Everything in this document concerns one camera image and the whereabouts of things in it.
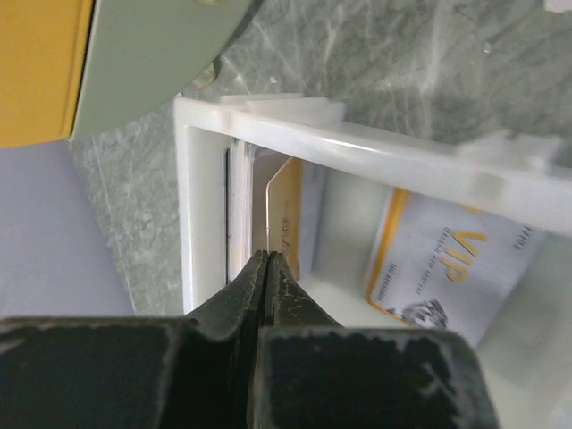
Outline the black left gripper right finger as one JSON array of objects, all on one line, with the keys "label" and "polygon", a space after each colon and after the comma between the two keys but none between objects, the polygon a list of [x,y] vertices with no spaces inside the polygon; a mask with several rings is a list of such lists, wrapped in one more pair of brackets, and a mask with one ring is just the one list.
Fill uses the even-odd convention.
[{"label": "black left gripper right finger", "polygon": [[272,253],[254,375],[257,428],[496,428],[475,351],[454,332],[348,328]]}]

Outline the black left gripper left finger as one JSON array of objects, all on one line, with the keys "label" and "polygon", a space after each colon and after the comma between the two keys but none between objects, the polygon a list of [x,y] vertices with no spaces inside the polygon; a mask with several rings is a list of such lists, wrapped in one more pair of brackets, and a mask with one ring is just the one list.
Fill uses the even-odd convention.
[{"label": "black left gripper left finger", "polygon": [[1,323],[4,428],[244,428],[267,254],[178,317]]}]

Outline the gold VIP credit card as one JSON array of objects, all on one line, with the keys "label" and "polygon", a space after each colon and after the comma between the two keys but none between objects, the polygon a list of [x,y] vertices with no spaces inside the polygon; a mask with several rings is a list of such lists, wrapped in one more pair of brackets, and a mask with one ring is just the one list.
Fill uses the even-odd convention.
[{"label": "gold VIP credit card", "polygon": [[266,200],[266,248],[285,256],[296,280],[300,277],[302,221],[302,161],[289,158],[268,182]]}]

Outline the white card tray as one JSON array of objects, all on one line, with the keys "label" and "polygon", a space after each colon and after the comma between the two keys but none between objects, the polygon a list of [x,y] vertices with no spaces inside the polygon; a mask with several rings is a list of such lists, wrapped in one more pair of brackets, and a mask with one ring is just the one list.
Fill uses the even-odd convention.
[{"label": "white card tray", "polygon": [[501,424],[570,427],[571,171],[552,163],[560,139],[509,139],[500,131],[452,146],[345,122],[343,111],[340,103],[297,94],[175,100],[184,311],[233,275],[226,156],[237,142],[332,168],[322,260],[305,285],[349,327],[396,326],[358,295],[367,234],[387,187],[473,203],[551,234],[478,349]]}]

